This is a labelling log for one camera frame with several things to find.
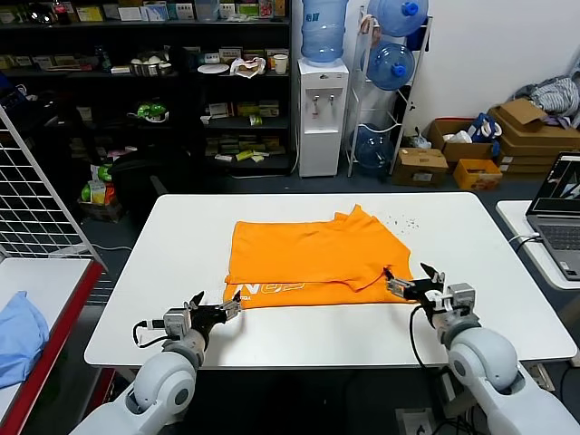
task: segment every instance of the laptop keyboard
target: laptop keyboard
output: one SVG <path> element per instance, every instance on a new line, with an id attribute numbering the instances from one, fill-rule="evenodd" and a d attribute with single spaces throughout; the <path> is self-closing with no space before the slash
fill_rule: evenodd
<path id="1" fill-rule="evenodd" d="M 546 240 L 558 251 L 580 251 L 580 227 L 539 226 Z"/>

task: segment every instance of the orange box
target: orange box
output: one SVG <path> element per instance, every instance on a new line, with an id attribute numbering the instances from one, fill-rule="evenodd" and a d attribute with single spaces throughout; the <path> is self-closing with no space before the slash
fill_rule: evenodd
<path id="1" fill-rule="evenodd" d="M 460 189 L 492 190 L 503 174 L 491 160 L 461 159 L 453 171 L 453 178 Z"/>

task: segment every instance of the red table edge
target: red table edge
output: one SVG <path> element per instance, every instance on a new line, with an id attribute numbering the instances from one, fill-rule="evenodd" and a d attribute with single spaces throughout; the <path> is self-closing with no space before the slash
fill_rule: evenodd
<path id="1" fill-rule="evenodd" d="M 6 413 L 2 428 L 0 428 L 1 435 L 17 435 L 24 427 L 26 419 L 53 369 L 56 358 L 64 347 L 71 328 L 78 319 L 94 285 L 101 277 L 101 272 L 102 266 L 95 261 L 91 261 L 84 274 L 82 274 L 63 312 L 54 324 L 50 339 L 43 349 L 43 354 L 16 394 L 11 407 Z"/>

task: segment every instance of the white plate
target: white plate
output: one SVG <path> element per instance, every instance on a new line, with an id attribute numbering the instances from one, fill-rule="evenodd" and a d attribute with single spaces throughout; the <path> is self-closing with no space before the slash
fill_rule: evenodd
<path id="1" fill-rule="evenodd" d="M 224 73 L 227 70 L 229 70 L 229 66 L 227 66 L 223 63 L 213 63 L 213 64 L 201 65 L 198 68 L 198 71 L 200 73 L 204 73 L 204 74 L 220 74 L 220 73 Z"/>

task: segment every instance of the paper cup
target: paper cup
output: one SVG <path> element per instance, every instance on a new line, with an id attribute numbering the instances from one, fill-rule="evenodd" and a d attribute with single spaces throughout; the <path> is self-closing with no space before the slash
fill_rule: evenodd
<path id="1" fill-rule="evenodd" d="M 286 74 L 288 67 L 288 56 L 286 54 L 274 55 L 274 68 L 276 74 Z"/>

